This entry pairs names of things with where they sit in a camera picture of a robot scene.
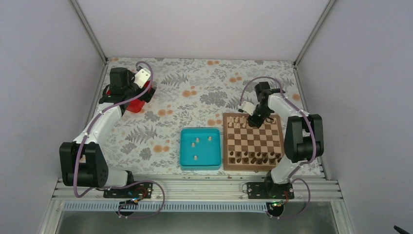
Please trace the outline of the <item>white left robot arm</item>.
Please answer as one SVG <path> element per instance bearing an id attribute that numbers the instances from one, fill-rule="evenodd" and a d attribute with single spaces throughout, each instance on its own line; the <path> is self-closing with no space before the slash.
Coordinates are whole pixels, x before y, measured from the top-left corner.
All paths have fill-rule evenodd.
<path id="1" fill-rule="evenodd" d="M 124 67 L 110 70 L 110 83 L 98 101 L 94 117 L 79 136 L 59 148 L 66 186 L 116 187 L 123 197 L 134 194 L 136 185 L 131 181 L 130 172 L 109 168 L 101 145 L 133 101 L 151 101 L 156 91 L 151 80 L 149 67 L 137 66 L 135 72 Z"/>

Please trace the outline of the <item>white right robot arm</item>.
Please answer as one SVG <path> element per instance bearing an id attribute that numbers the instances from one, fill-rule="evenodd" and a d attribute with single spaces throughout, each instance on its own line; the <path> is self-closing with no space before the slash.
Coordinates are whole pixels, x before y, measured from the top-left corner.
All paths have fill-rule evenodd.
<path id="1" fill-rule="evenodd" d="M 282 193 L 282 184 L 289 183 L 291 177 L 303 166 L 312 163 L 324 153 L 322 117 L 310 114 L 292 103 L 279 88 L 271 88 L 268 82 L 260 82 L 254 87 L 258 103 L 240 101 L 240 111 L 248 113 L 250 127 L 260 128 L 275 113 L 287 121 L 284 136 L 284 156 L 279 165 L 269 173 L 271 181 L 265 183 L 264 193 L 276 198 Z"/>

